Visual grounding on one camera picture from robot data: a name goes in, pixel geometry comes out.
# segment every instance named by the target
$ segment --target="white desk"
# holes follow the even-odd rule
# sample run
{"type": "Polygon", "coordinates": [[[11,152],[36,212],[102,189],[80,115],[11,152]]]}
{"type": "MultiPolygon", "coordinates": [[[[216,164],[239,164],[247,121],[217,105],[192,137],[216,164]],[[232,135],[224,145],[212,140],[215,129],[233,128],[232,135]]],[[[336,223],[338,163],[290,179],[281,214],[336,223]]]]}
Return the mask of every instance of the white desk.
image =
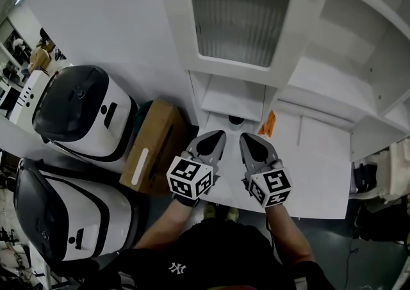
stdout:
{"type": "MultiPolygon", "coordinates": [[[[310,118],[276,112],[276,123],[270,141],[291,174],[293,190],[285,203],[291,216],[302,218],[345,218],[351,176],[350,134],[310,118]],[[338,141],[336,150],[328,151],[326,143],[338,141]]],[[[220,127],[209,123],[198,135],[220,127]]],[[[241,179],[246,171],[239,148],[240,133],[228,129],[227,143],[217,183],[201,198],[210,202],[264,212],[249,196],[241,179]]]]}

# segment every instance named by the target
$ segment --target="cabinet door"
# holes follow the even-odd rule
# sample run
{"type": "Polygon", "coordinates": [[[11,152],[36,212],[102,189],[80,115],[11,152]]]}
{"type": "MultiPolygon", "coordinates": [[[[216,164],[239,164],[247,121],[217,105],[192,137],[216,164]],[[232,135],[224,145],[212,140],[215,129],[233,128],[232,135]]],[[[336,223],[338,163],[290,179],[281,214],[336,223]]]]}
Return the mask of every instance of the cabinet door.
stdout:
{"type": "Polygon", "coordinates": [[[282,88],[325,0],[164,0],[186,70],[282,88]]]}

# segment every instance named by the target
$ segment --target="cable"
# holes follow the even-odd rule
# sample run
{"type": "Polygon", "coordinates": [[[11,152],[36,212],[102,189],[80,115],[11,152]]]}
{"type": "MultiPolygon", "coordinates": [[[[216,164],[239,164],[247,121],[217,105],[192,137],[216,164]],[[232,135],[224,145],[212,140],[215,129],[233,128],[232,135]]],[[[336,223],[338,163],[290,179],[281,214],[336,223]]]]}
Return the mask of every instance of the cable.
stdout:
{"type": "Polygon", "coordinates": [[[345,287],[343,288],[344,290],[346,290],[347,284],[349,282],[349,259],[350,259],[350,256],[352,254],[358,253],[358,251],[359,251],[359,248],[355,248],[355,249],[352,250],[352,243],[353,243],[353,238],[350,240],[350,244],[348,246],[349,253],[348,253],[348,256],[347,256],[347,260],[346,260],[346,281],[345,281],[345,287]]]}

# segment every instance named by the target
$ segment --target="person's arm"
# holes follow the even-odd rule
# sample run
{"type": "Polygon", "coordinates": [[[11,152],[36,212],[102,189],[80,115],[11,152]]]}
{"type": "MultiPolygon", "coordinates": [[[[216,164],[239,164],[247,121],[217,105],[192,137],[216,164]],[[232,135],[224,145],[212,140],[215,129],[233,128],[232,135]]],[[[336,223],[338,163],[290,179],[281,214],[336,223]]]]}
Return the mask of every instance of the person's arm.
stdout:
{"type": "Polygon", "coordinates": [[[290,218],[283,205],[266,208],[266,215],[275,246],[284,266],[292,267],[299,262],[315,261],[309,242],[290,218]]]}
{"type": "Polygon", "coordinates": [[[181,235],[192,207],[173,200],[162,216],[143,234],[135,248],[162,249],[181,235]]]}

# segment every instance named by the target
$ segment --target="wrist strap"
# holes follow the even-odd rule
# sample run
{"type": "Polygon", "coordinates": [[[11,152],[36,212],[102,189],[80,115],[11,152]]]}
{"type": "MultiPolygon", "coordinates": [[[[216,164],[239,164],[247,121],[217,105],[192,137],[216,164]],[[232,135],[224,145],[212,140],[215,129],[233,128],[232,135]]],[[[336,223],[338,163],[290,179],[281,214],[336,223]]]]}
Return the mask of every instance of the wrist strap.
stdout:
{"type": "Polygon", "coordinates": [[[177,200],[180,204],[183,204],[183,205],[188,206],[188,207],[195,207],[199,202],[199,198],[197,200],[189,199],[189,198],[186,198],[182,195],[178,195],[177,193],[174,193],[172,198],[177,200]]]}

